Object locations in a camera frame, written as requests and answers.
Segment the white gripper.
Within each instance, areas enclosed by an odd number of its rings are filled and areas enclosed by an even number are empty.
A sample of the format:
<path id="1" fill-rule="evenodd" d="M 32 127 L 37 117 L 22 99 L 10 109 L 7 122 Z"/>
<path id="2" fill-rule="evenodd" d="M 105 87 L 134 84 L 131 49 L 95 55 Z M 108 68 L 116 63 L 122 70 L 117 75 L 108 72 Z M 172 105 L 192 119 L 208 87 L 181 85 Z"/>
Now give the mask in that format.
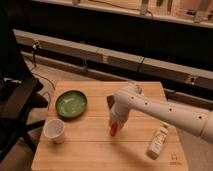
<path id="1" fill-rule="evenodd" d="M 129 108 L 119 105 L 118 103 L 114 103 L 110 109 L 110 121 L 108 122 L 109 127 L 112 127 L 113 122 L 117 122 L 117 130 L 120 131 L 123 129 L 125 122 L 129 118 L 129 112 Z"/>

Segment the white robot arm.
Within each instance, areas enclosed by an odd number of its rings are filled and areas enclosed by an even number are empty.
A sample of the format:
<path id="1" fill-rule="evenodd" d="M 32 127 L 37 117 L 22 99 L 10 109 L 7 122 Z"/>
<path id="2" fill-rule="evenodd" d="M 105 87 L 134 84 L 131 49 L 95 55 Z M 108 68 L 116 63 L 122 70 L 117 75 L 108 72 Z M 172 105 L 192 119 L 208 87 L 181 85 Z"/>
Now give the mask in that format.
<path id="1" fill-rule="evenodd" d="M 141 89 L 136 84 L 116 90 L 113 95 L 107 97 L 107 102 L 112 136 L 127 122 L 129 112 L 136 110 L 213 144 L 213 113 L 207 114 L 187 106 L 148 98 L 141 94 Z"/>

